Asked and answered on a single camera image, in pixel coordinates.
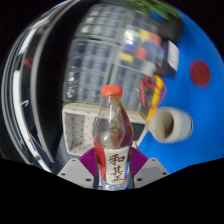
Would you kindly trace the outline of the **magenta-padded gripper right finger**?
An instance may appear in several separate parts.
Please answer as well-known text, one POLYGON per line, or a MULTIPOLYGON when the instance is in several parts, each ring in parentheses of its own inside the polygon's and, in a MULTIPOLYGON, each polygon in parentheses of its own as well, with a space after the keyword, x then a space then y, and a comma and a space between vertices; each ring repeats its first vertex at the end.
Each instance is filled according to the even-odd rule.
POLYGON ((157 181, 169 172, 157 158, 148 158, 132 147, 129 159, 129 188, 136 189, 157 181))

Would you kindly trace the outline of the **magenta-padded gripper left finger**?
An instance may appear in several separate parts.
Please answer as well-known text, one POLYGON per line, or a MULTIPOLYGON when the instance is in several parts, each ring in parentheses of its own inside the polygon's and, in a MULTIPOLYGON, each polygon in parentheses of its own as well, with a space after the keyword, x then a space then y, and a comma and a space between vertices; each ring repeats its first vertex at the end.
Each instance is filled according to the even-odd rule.
POLYGON ((88 150, 80 158, 71 158, 58 176, 78 186, 97 189, 99 170, 94 149, 88 150))

